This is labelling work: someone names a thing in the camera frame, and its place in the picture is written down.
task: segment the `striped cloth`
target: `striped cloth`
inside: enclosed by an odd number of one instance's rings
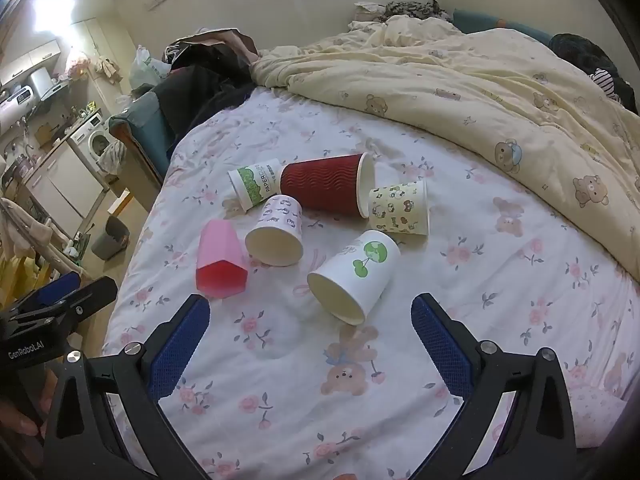
[[[620,97],[618,96],[618,94],[616,94],[613,85],[613,78],[609,72],[599,68],[596,70],[595,74],[591,74],[589,77],[593,80],[594,83],[596,83],[596,85],[602,88],[609,99],[613,99],[620,104],[622,103]]]

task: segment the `upper cabinet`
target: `upper cabinet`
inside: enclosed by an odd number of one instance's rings
[[[0,67],[0,85],[11,86],[20,83],[37,68],[43,65],[53,66],[60,54],[60,47],[56,40],[39,46],[20,56],[18,59]]]

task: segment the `trash can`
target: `trash can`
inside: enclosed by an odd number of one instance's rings
[[[115,216],[109,216],[104,232],[91,246],[91,252],[107,261],[129,245],[129,229]]]

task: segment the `washing machine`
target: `washing machine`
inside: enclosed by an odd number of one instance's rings
[[[102,116],[96,112],[69,137],[84,155],[86,162],[103,178],[108,174],[98,166],[98,160],[104,150],[116,139],[108,132]]]

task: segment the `blue gripper pad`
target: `blue gripper pad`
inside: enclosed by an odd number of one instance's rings
[[[156,352],[150,363],[146,390],[154,402],[173,393],[175,385],[209,326],[209,317],[209,302],[202,296],[192,294],[171,321],[162,323],[149,336],[148,342],[156,332],[162,334],[164,328],[171,328],[171,325],[175,325],[179,320],[175,329],[167,335],[164,346]]]
[[[79,286],[80,276],[78,273],[68,272],[64,276],[60,276],[57,280],[40,288],[38,290],[38,302],[51,306],[70,292],[76,290]]]
[[[436,308],[439,309],[440,316],[434,312]],[[450,320],[430,294],[421,294],[414,299],[411,306],[411,321],[450,393],[467,400],[474,389],[475,365],[479,368],[479,362],[473,363],[468,358],[470,352],[477,354],[474,349],[474,343],[477,342],[473,336],[462,324]],[[460,334],[466,339],[461,342],[466,352],[446,328],[445,323],[452,328],[454,324],[461,325],[466,332],[466,334]]]

